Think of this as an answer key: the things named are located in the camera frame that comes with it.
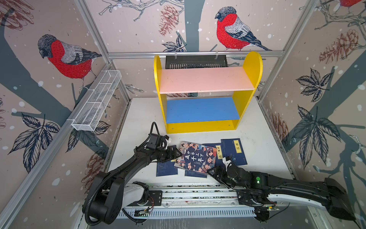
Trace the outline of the blue book yellow label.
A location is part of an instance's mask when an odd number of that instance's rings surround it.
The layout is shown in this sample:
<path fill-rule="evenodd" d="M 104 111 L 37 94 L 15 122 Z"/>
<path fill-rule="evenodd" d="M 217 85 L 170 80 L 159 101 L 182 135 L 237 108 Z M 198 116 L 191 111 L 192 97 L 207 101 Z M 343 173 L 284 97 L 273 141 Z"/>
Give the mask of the blue book yellow label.
<path fill-rule="evenodd" d="M 220 167 L 226 171 L 226 165 L 223 162 L 225 157 L 221 143 L 203 144 L 202 150 L 206 156 L 201 168 L 208 174 L 208 170 Z"/>

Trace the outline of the colourful illustrated thick book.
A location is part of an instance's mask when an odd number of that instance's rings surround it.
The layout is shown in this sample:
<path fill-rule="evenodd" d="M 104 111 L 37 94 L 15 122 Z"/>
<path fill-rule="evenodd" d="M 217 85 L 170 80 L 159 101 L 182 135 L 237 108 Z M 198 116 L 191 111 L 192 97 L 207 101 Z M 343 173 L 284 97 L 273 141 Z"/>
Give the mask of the colourful illustrated thick book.
<path fill-rule="evenodd" d="M 178 147 L 182 154 L 180 158 L 174 162 L 174 167 L 177 169 L 191 170 L 199 173 L 207 174 L 201 168 L 206 156 L 202 150 L 202 146 L 197 143 L 182 141 Z"/>

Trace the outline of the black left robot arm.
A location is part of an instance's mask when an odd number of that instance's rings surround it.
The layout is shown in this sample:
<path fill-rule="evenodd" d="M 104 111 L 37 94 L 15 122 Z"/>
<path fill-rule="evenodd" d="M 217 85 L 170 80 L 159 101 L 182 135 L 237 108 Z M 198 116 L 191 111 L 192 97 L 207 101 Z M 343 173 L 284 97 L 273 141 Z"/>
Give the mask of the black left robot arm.
<path fill-rule="evenodd" d="M 83 214 L 89 226 L 101 222 L 111 224 L 123 208 L 125 185 L 144 167 L 156 160 L 169 162 L 182 156 L 176 146 L 167 148 L 136 147 L 134 155 L 118 168 L 94 178 L 83 204 Z"/>

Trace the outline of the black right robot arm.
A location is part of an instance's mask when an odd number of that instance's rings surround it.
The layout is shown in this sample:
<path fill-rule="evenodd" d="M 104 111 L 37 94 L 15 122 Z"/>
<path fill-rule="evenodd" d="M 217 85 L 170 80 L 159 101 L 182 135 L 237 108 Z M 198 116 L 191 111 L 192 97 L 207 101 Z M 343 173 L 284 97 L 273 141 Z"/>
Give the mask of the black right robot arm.
<path fill-rule="evenodd" d="M 279 202 L 313 206 L 341 220 L 356 220 L 346 190 L 332 178 L 316 182 L 298 181 L 248 172 L 232 163 L 226 168 L 214 167 L 207 173 L 224 187 L 234 190 L 239 204 L 254 208 L 259 221 L 267 221 L 270 216 L 264 211 Z"/>

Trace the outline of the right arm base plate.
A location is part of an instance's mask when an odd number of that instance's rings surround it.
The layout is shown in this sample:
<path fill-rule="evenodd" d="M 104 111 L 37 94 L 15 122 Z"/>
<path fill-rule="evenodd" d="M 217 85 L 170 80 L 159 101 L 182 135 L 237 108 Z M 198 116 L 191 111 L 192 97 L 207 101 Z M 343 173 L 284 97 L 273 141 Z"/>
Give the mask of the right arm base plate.
<path fill-rule="evenodd" d="M 270 201 L 267 198 L 267 195 L 262 191 L 240 189 L 236 191 L 236 194 L 240 205 L 247 205 L 250 207 L 267 207 L 277 205 L 276 202 Z"/>

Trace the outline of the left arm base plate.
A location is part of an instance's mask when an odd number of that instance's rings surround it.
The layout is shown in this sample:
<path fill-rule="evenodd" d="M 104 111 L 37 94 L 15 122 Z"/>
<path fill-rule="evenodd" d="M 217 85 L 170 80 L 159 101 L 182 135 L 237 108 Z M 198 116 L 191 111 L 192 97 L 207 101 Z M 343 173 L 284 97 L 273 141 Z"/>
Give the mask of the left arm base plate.
<path fill-rule="evenodd" d="M 133 202 L 128 207 L 152 207 L 162 205 L 163 192 L 161 190 L 149 191 L 149 198 L 146 203 Z"/>

